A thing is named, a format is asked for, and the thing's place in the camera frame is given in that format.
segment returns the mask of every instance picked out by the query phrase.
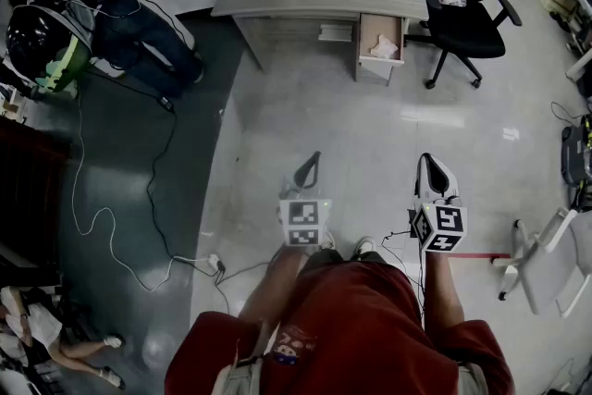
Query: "white cloth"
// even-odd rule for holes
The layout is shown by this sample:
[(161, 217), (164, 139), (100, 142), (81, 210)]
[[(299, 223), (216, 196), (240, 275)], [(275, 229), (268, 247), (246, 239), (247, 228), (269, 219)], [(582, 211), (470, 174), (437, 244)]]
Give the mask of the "white cloth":
[[(20, 324), (20, 312), (17, 307), (17, 302), (12, 296), (9, 287), (4, 287), (0, 290), (0, 302), (6, 307), (9, 315), (6, 315), (6, 323), (10, 326), (12, 331), (19, 339), (22, 338), (23, 330)], [(31, 328), (31, 335), (34, 339), (49, 349), (49, 346), (59, 338), (59, 333), (62, 330), (62, 323), (60, 323), (43, 305), (34, 303), (28, 306), (29, 308), (29, 327)]]

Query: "blue jeans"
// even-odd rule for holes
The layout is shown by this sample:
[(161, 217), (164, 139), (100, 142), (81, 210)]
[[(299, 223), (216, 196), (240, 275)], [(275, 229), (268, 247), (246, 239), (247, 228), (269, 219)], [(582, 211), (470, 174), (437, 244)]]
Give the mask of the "blue jeans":
[[(92, 53), (155, 88), (168, 97), (179, 97), (202, 74), (202, 62), (178, 37), (177, 32), (144, 4), (138, 12), (113, 19), (96, 16)], [(138, 8), (136, 0), (105, 0), (101, 11), (126, 16)], [(158, 50), (175, 69), (171, 71), (142, 43)]]

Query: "person in red shirt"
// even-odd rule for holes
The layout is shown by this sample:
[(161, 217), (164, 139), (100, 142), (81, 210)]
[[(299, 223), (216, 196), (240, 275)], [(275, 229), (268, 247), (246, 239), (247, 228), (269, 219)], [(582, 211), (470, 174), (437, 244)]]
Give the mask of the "person in red shirt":
[[(238, 317), (198, 316), (168, 368), (166, 395), (514, 393), (485, 321), (465, 321), (448, 256), (425, 254), (425, 328), (411, 283), (362, 239), (283, 247)], [(269, 353), (265, 346), (277, 336)]]

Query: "open drawer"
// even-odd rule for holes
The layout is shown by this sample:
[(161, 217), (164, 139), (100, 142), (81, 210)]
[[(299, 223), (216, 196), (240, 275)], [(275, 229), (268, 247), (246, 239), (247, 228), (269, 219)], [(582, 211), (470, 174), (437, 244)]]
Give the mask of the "open drawer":
[[(393, 68), (404, 64), (403, 19), (383, 15), (362, 14), (360, 16), (360, 50), (357, 80), (389, 84)], [(378, 36), (384, 35), (397, 45), (392, 59), (372, 56), (370, 50), (378, 44)]]

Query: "white chair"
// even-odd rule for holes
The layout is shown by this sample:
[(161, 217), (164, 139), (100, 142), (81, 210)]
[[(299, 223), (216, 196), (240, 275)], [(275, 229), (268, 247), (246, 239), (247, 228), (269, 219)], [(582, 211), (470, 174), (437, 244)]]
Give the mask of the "white chair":
[[(582, 296), (592, 274), (592, 212), (578, 214), (559, 208), (545, 229), (528, 235), (521, 220), (514, 223), (513, 258), (496, 258), (494, 266), (506, 267), (499, 299), (522, 282), (526, 299), (535, 315), (553, 301), (561, 317), (567, 317)], [(566, 309), (559, 297), (574, 275), (581, 272), (584, 281)]]

